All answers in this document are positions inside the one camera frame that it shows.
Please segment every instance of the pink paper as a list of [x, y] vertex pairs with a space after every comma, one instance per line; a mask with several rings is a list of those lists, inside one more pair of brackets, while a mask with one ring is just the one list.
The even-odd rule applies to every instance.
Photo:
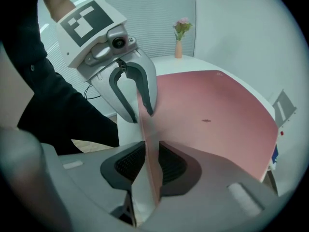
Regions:
[[278, 127], [258, 99], [223, 72], [158, 76], [155, 114], [149, 117], [140, 97], [139, 110], [150, 157], [165, 140], [225, 157], [259, 180], [268, 168]]

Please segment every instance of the flower vase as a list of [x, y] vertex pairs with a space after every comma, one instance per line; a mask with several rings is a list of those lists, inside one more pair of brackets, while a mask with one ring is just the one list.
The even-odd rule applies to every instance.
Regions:
[[183, 57], [183, 46], [181, 41], [176, 41], [175, 58]]

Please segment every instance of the white surface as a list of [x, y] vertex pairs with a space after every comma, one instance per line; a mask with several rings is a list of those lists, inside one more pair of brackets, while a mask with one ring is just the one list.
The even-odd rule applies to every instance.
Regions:
[[82, 165], [83, 165], [83, 162], [81, 160], [77, 160], [77, 161], [74, 161], [74, 162], [62, 164], [64, 169], [76, 168], [76, 167], [79, 167], [79, 166], [82, 166]]
[[273, 172], [280, 195], [294, 189], [309, 159], [309, 50], [280, 0], [196, 0], [196, 58], [245, 81], [271, 104], [282, 89], [297, 107], [280, 131]]
[[132, 201], [137, 226], [145, 222], [156, 208], [151, 193], [152, 186], [148, 181], [147, 167], [144, 164], [132, 186]]
[[242, 210], [250, 217], [260, 214], [263, 209], [253, 197], [239, 183], [233, 183], [227, 189], [231, 192], [233, 198], [238, 202]]

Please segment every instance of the black cable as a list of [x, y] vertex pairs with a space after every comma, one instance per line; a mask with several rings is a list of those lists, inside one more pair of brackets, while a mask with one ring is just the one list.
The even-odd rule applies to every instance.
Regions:
[[98, 95], [98, 96], [96, 96], [96, 97], [88, 98], [88, 97], [87, 97], [87, 92], [88, 92], [88, 89], [89, 89], [90, 87], [92, 87], [91, 84], [90, 84], [90, 85], [86, 88], [86, 90], [84, 91], [84, 98], [85, 98], [86, 100], [92, 100], [92, 99], [96, 99], [96, 98], [101, 97], [100, 95]]

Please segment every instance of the gray device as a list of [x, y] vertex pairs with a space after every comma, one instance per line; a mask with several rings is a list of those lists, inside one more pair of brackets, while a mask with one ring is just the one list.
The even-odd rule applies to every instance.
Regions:
[[248, 223], [282, 207], [231, 161], [160, 142], [160, 203], [136, 228], [131, 185], [144, 161], [145, 142], [59, 157], [28, 132], [0, 129], [1, 172], [23, 204], [58, 231], [257, 231]]
[[[125, 21], [103, 0], [93, 0], [60, 20], [57, 33], [67, 65], [126, 121], [136, 122], [117, 80], [125, 72], [136, 82], [151, 115], [156, 72], [127, 35]], [[225, 158], [175, 142], [157, 143], [158, 154], [151, 156], [157, 158], [151, 160], [163, 174], [160, 202], [138, 228], [132, 184], [145, 163], [143, 141], [58, 156], [28, 132], [0, 128], [0, 170], [23, 205], [55, 231], [258, 231], [287, 201]]]
[[149, 115], [155, 111], [157, 81], [154, 63], [128, 36], [126, 18], [104, 0], [75, 8], [56, 26], [66, 65], [76, 68], [126, 121], [137, 123], [135, 113], [119, 89], [122, 73], [135, 81]]

